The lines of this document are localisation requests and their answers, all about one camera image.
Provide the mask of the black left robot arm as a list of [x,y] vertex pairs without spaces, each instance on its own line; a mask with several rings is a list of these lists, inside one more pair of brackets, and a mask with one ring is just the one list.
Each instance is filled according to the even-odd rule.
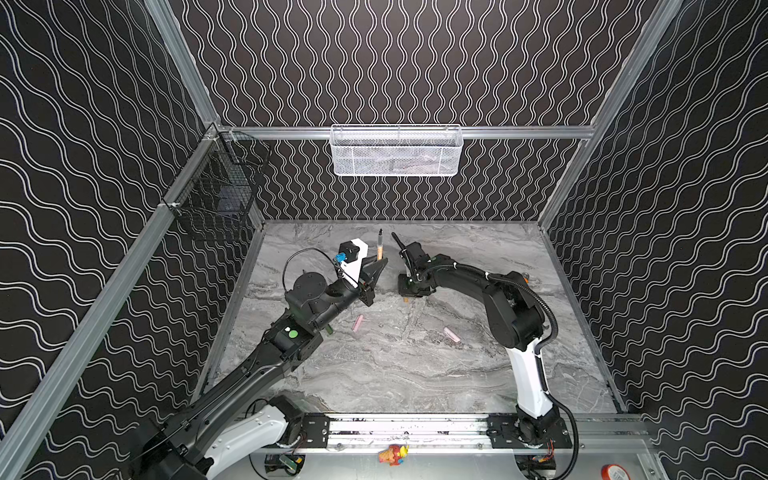
[[386,258],[362,260],[358,283],[340,277],[327,285],[307,272],[286,292],[288,308],[264,332],[252,353],[191,406],[153,427],[142,427],[142,441],[127,464],[130,479],[203,479],[213,471],[208,453],[245,407],[295,371],[323,341],[322,331],[357,301],[370,306]]

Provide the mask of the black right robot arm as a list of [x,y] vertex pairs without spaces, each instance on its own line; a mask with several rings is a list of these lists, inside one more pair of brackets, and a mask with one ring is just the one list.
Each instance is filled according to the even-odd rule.
[[579,447],[573,413],[551,393],[542,350],[559,333],[552,309],[518,272],[502,275],[438,254],[428,255],[418,242],[405,244],[392,235],[406,272],[398,277],[403,297],[423,298],[446,288],[481,302],[492,337],[506,350],[516,382],[517,435],[531,446],[554,446],[571,433]]

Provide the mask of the tan pen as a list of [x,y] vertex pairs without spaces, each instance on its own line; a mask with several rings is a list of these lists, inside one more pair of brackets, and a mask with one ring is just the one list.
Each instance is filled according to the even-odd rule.
[[378,236],[377,236],[377,253],[376,253],[377,261],[383,259],[383,256],[384,256],[383,251],[384,251],[384,246],[383,246],[383,229],[379,229]]

